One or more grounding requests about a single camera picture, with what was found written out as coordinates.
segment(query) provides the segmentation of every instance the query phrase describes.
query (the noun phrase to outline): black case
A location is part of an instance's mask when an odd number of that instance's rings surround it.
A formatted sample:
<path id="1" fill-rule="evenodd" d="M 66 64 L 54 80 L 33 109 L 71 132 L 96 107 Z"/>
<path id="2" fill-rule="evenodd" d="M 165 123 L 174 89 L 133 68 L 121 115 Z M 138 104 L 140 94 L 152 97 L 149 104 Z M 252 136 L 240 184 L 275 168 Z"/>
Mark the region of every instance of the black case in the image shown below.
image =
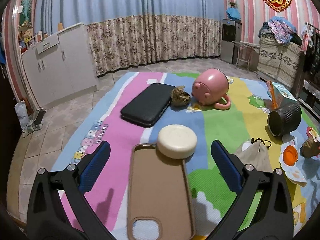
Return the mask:
<path id="1" fill-rule="evenodd" d="M 121 109 L 121 118 L 142 127 L 152 127 L 171 103 L 174 86 L 154 83 Z"/>

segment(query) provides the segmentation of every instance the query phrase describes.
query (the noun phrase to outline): metal screw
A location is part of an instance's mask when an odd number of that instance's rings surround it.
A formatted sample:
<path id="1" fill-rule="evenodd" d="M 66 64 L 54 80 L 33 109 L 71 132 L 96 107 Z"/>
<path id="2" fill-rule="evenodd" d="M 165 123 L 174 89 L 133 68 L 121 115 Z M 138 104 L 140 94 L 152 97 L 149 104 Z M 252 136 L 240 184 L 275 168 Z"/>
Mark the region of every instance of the metal screw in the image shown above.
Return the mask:
<path id="1" fill-rule="evenodd" d="M 76 166 L 74 164 L 69 164 L 67 169 L 68 171 L 73 171 L 76 168 Z"/>
<path id="2" fill-rule="evenodd" d="M 39 171 L 38 171 L 38 174 L 41 175 L 41 174 L 44 174 L 44 172 L 45 172 L 45 169 L 44 168 L 40 168 Z"/>
<path id="3" fill-rule="evenodd" d="M 281 175 L 282 174 L 282 170 L 281 169 L 276 169 L 276 174 Z"/>
<path id="4" fill-rule="evenodd" d="M 247 165 L 245 166 L 245 169 L 246 169 L 247 171 L 253 171 L 253 166 L 252 166 L 251 164 L 247 164 Z"/>

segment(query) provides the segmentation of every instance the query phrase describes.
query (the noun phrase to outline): pig-shaped mug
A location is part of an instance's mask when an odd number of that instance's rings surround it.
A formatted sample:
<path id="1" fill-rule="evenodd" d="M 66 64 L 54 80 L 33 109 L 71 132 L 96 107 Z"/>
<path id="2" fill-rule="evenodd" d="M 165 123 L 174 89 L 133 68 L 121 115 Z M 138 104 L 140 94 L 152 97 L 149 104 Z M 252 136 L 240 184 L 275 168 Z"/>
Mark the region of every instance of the pig-shaped mug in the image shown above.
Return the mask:
<path id="1" fill-rule="evenodd" d="M 210 68 L 199 75 L 192 85 L 192 96 L 201 105 L 214 104 L 215 109 L 227 110 L 231 106 L 231 99 L 227 95 L 229 81 L 224 73 L 216 68 Z M 218 101 L 224 98 L 227 103 L 221 104 Z"/>

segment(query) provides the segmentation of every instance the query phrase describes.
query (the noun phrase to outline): sofa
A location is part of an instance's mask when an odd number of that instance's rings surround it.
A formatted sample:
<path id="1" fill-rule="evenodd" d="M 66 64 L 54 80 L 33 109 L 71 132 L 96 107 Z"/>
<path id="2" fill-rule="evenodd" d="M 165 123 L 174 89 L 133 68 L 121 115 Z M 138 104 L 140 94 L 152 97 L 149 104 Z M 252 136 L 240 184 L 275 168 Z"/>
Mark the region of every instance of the sofa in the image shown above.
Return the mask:
<path id="1" fill-rule="evenodd" d="M 261 35 L 258 76 L 293 87 L 299 68 L 300 46 L 290 42 L 288 46 L 277 43 L 272 35 Z"/>

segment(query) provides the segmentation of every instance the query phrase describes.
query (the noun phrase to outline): green cartoon character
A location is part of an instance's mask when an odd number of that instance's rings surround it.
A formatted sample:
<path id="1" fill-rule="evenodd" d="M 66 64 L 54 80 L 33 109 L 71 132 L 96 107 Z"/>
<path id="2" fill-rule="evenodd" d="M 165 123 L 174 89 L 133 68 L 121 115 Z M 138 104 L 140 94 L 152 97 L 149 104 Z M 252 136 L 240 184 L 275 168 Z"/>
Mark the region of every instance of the green cartoon character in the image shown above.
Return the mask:
<path id="1" fill-rule="evenodd" d="M 250 105 L 256 107 L 257 109 L 261 109 L 265 114 L 270 113 L 270 110 L 266 108 L 266 104 L 264 103 L 262 98 L 256 95 L 252 95 L 248 97 L 248 99 Z"/>

